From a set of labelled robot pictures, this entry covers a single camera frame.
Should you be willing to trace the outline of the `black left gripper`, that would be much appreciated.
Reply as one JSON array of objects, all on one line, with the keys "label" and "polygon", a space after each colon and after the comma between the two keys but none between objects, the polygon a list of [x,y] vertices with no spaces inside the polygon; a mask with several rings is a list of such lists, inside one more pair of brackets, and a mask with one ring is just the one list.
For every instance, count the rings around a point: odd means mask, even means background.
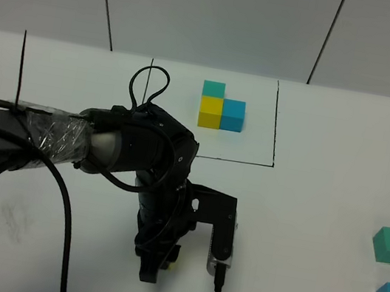
[{"label": "black left gripper", "polygon": [[192,223],[176,225],[180,217],[192,210],[190,186],[187,177],[174,175],[153,191],[139,193],[134,244],[141,264],[140,281],[156,283],[165,261],[177,260],[180,237],[194,229]]}]

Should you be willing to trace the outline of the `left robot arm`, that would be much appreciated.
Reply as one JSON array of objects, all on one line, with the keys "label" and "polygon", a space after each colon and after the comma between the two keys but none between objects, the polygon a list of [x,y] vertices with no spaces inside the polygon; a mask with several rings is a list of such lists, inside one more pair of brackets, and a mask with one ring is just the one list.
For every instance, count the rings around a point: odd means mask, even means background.
[{"label": "left robot arm", "polygon": [[175,222],[191,210],[198,148],[191,131],[153,103],[72,114],[0,100],[0,174],[38,167],[56,174],[58,164],[72,163],[138,195],[134,244],[147,283],[177,259],[180,237],[194,228]]}]

